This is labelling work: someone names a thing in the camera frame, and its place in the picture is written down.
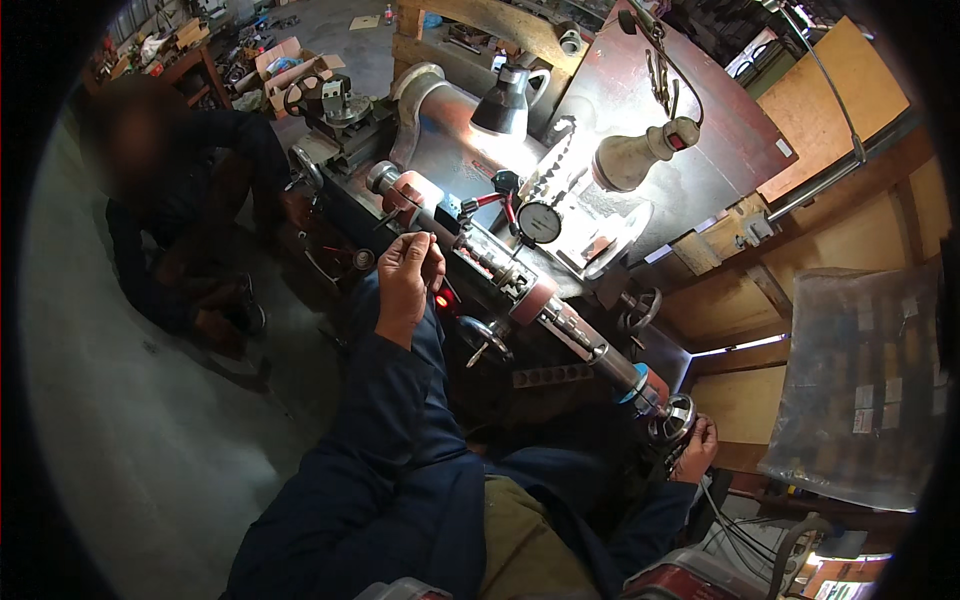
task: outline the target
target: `hand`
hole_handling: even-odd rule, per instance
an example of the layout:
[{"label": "hand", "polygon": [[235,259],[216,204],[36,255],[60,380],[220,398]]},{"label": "hand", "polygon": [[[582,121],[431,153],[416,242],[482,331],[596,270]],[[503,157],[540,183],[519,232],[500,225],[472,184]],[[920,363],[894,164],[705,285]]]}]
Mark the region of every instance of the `hand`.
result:
[{"label": "hand", "polygon": [[437,236],[425,231],[404,233],[380,256],[376,270],[380,318],[374,332],[409,350],[426,309],[427,290],[437,292],[444,282],[446,261]]},{"label": "hand", "polygon": [[707,472],[713,457],[717,455],[717,425],[707,415],[697,417],[693,426],[693,436],[684,453],[680,455],[670,481],[684,481],[686,483],[700,483],[700,479]]},{"label": "hand", "polygon": [[292,223],[297,231],[313,230],[313,206],[303,194],[294,191],[280,192],[280,203],[287,215],[287,221]]},{"label": "hand", "polygon": [[217,311],[201,309],[194,326],[218,354],[240,360],[247,351],[247,338]]}]

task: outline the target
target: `person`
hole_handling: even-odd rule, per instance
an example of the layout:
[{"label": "person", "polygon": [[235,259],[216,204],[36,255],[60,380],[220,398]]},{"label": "person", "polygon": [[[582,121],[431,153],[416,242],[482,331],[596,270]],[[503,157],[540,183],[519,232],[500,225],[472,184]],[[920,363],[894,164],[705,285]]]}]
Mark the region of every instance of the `person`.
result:
[{"label": "person", "polygon": [[670,549],[716,453],[713,422],[697,420],[671,480],[604,544],[583,520],[610,475],[595,454],[467,448],[429,297],[444,272],[432,234],[406,233],[361,282],[335,421],[251,525],[222,597],[350,599],[413,577],[465,600],[615,598]]},{"label": "person", "polygon": [[[120,287],[172,334],[199,334],[243,355],[266,324],[252,279],[223,273],[214,253],[229,239],[252,188],[253,219],[268,240],[284,218],[309,230],[310,204],[285,191],[290,167],[267,120],[235,110],[189,110],[172,86],[133,74],[93,97],[81,130],[84,162],[109,195],[107,224]],[[141,231],[160,248],[148,265]]]}]

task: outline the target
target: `navy blue work uniform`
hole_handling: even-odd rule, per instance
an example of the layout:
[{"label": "navy blue work uniform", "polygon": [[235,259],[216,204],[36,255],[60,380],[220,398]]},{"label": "navy blue work uniform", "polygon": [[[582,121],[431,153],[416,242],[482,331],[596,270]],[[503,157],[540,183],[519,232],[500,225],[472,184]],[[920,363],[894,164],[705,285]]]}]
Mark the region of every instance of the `navy blue work uniform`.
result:
[{"label": "navy blue work uniform", "polygon": [[469,451],[446,407],[444,332],[430,299],[412,351],[373,333],[376,274],[354,306],[359,336],[333,426],[251,525],[225,598],[349,600],[400,577],[475,598],[486,567],[485,472],[510,476],[544,506],[604,598],[670,549],[695,485],[663,484],[605,545],[580,517],[610,475],[599,455],[526,447],[492,464]]}]

